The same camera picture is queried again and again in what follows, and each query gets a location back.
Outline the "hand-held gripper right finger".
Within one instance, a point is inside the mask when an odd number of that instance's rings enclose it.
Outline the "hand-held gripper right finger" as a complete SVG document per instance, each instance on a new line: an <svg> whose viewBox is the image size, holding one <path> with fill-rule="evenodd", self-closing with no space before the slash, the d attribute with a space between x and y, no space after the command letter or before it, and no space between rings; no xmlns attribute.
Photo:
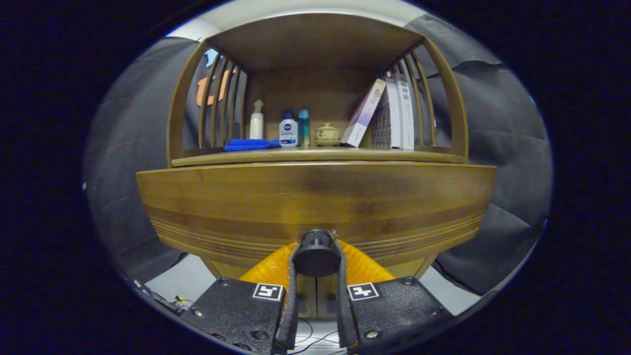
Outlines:
<svg viewBox="0 0 631 355"><path fill-rule="evenodd" d="M451 312L413 276L393 277L356 247L335 241L338 334L350 355L410 355L454 325Z"/></svg>

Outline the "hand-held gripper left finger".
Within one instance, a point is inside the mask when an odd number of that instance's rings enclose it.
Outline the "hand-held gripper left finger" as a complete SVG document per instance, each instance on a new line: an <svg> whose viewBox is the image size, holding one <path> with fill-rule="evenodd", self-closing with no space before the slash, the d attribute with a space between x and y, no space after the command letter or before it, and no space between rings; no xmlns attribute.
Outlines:
<svg viewBox="0 0 631 355"><path fill-rule="evenodd" d="M241 278L221 277L183 312L181 321L213 341L257 355L294 349L298 325L293 242Z"/></svg>

